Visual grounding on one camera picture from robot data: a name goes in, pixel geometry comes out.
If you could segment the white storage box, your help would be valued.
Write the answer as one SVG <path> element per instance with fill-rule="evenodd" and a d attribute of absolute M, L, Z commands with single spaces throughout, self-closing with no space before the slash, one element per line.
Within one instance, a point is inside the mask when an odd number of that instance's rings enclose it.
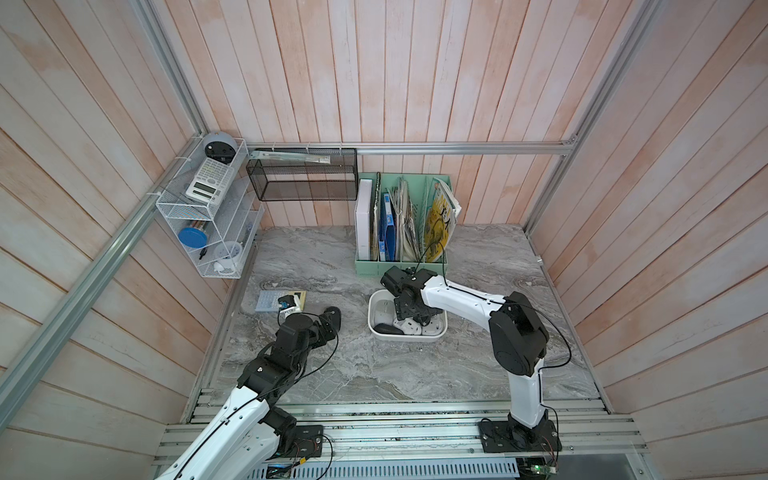
<path fill-rule="evenodd" d="M 432 343 L 441 339 L 448 330 L 448 317 L 446 313 L 441 313 L 435 317 L 441 317 L 445 322 L 445 331 L 437 337 L 428 336 L 410 336 L 410 335 L 381 335 L 374 331 L 374 326 L 378 323 L 392 324 L 399 328 L 401 321 L 396 318 L 394 308 L 394 297 L 387 290 L 378 290 L 374 292 L 368 303 L 368 327 L 373 336 L 378 340 L 390 342 L 406 343 Z"/>

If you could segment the dark grey mouse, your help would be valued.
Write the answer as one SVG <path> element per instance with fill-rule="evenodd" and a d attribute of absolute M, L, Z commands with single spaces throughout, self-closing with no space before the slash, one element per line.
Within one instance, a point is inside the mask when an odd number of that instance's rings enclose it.
<path fill-rule="evenodd" d="M 374 326 L 374 331 L 381 335 L 404 335 L 402 329 L 392 324 L 378 323 Z"/>

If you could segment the white mouse with label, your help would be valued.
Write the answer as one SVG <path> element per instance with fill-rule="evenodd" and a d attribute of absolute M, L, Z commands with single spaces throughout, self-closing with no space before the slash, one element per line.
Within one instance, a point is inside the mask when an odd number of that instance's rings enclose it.
<path fill-rule="evenodd" d="M 444 333 L 445 322 L 441 317 L 433 317 L 430 322 L 421 328 L 421 335 L 428 337 L 437 337 Z"/>

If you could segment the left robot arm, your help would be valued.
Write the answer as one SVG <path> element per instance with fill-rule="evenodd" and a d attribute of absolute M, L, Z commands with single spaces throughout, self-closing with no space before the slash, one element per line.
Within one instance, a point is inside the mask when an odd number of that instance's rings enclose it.
<path fill-rule="evenodd" d="M 161 479 L 244 479 L 270 459 L 291 470 L 323 453 L 323 427 L 299 427 L 278 400 L 310 373 L 311 351 L 338 339 L 341 312 L 294 312 L 246 365 L 223 406 Z"/>

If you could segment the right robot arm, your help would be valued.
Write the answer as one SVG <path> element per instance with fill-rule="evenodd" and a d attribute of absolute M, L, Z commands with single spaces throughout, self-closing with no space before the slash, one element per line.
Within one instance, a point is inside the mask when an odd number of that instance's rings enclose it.
<path fill-rule="evenodd" d="M 478 422 L 486 453 L 562 450 L 557 422 L 549 419 L 542 400 L 541 371 L 550 336 L 544 315 L 525 295 L 492 295 L 451 283 L 431 270 L 396 266 L 380 283 L 393 295 L 399 320 L 424 323 L 452 313 L 489 332 L 494 358 L 508 374 L 511 399 L 505 421 Z"/>

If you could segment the blue book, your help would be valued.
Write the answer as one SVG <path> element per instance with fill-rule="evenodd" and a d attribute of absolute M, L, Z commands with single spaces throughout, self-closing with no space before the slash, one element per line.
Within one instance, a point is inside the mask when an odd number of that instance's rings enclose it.
<path fill-rule="evenodd" d="M 397 254 L 397 231 L 395 209 L 388 191 L 382 194 L 380 247 L 383 260 L 394 262 Z"/>

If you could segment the yellow blue calculator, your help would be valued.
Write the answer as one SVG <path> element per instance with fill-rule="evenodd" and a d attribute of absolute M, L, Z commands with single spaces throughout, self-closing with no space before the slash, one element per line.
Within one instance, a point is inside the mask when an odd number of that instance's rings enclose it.
<path fill-rule="evenodd" d="M 296 296 L 298 298 L 297 304 L 303 309 L 306 295 L 306 291 L 299 290 L 262 290 L 258 296 L 254 311 L 256 313 L 278 312 L 282 309 L 280 299 L 285 296 Z"/>

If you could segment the green magazine file holder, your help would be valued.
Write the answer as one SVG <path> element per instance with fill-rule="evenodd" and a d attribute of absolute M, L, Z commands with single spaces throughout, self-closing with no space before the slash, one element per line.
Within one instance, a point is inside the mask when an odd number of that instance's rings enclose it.
<path fill-rule="evenodd" d="M 410 199 L 415 208 L 415 219 L 418 223 L 417 230 L 419 234 L 422 234 L 423 222 L 426 218 L 429 208 L 431 207 L 432 199 L 434 197 L 433 184 L 437 180 L 443 181 L 449 190 L 452 190 L 451 179 L 448 175 L 439 174 L 396 174 L 396 173 L 360 173 L 359 180 L 371 180 L 376 181 L 377 177 L 380 177 L 381 187 L 394 188 L 397 184 L 397 180 L 402 178 L 408 186 Z M 389 268 L 397 266 L 403 270 L 408 268 L 416 269 L 428 269 L 438 274 L 441 273 L 442 259 L 438 259 L 436 262 L 427 262 L 422 260 L 419 265 L 416 262 L 386 262 L 379 260 L 360 260 L 355 257 L 355 269 L 358 275 L 366 277 L 380 278 Z"/>

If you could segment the white binder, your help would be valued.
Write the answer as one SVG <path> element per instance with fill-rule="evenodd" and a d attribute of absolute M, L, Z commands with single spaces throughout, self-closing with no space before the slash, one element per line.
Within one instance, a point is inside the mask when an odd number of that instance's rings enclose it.
<path fill-rule="evenodd" d="M 373 181 L 371 179 L 360 180 L 358 184 L 354 216 L 357 259 L 359 261 L 371 260 L 372 198 Z"/>

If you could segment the yellow picture book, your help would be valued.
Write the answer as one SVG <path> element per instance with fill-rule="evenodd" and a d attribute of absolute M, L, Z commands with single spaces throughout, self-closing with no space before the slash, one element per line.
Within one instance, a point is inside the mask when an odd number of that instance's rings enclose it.
<path fill-rule="evenodd" d="M 423 229 L 423 260 L 437 263 L 451 240 L 462 207 L 451 186 L 442 178 L 427 183 Z"/>

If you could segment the white cup on shelf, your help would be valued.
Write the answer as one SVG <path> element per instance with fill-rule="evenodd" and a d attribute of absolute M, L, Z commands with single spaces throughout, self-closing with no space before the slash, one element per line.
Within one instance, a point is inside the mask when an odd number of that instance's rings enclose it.
<path fill-rule="evenodd" d="M 213 269 L 217 274 L 229 275 L 237 271 L 243 246 L 237 241 L 223 241 L 214 250 Z"/>

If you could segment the blue lid jar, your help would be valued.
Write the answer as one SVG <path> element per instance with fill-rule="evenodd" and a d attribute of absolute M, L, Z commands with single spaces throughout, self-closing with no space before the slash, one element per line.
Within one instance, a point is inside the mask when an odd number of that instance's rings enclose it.
<path fill-rule="evenodd" d="M 177 238 L 185 247 L 201 249 L 208 244 L 209 234 L 207 233 L 207 228 L 207 222 L 191 222 L 179 230 Z"/>

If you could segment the ruler on basket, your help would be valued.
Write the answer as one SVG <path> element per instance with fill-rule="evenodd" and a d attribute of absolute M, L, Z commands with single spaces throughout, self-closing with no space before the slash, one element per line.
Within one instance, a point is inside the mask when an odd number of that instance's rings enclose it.
<path fill-rule="evenodd" d="M 254 150 L 250 153 L 251 160 L 286 161 L 301 163 L 330 164 L 330 155 L 315 155 L 306 152 L 282 152 L 274 150 Z"/>

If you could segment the black mesh basket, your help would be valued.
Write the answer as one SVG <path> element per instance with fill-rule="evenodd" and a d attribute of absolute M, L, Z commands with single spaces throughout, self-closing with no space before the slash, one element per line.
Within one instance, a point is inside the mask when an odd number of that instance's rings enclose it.
<path fill-rule="evenodd" d="M 251 160 L 254 150 L 330 155 L 330 164 Z M 352 201 L 359 180 L 357 151 L 351 148 L 254 149 L 246 171 L 263 202 Z"/>

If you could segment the white calculator on shelf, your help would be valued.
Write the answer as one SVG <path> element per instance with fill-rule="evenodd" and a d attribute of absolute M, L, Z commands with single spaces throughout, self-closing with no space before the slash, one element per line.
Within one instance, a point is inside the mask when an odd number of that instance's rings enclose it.
<path fill-rule="evenodd" d="M 185 191 L 189 199 L 219 205 L 235 176 L 235 169 L 212 158 L 206 158 Z"/>

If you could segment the round black white speaker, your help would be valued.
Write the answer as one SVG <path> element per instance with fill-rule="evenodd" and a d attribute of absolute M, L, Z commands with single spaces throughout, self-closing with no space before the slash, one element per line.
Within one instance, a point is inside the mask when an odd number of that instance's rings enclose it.
<path fill-rule="evenodd" d="M 224 165 L 232 163 L 238 150 L 236 140 L 224 132 L 209 133 L 202 139 L 202 143 L 205 156 Z"/>

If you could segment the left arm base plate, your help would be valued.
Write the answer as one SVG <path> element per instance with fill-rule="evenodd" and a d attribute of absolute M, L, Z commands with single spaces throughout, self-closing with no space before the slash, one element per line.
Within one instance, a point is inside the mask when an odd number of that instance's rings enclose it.
<path fill-rule="evenodd" d="M 322 425 L 299 425 L 280 434 L 276 452 L 270 460 L 314 458 L 322 455 Z"/>

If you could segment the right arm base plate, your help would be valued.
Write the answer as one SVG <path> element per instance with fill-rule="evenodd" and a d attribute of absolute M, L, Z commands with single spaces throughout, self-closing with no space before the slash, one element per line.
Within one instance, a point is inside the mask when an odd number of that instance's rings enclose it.
<path fill-rule="evenodd" d="M 556 425 L 547 416 L 533 428 L 524 426 L 511 416 L 503 421 L 482 418 L 477 427 L 485 453 L 559 453 L 562 450 Z"/>

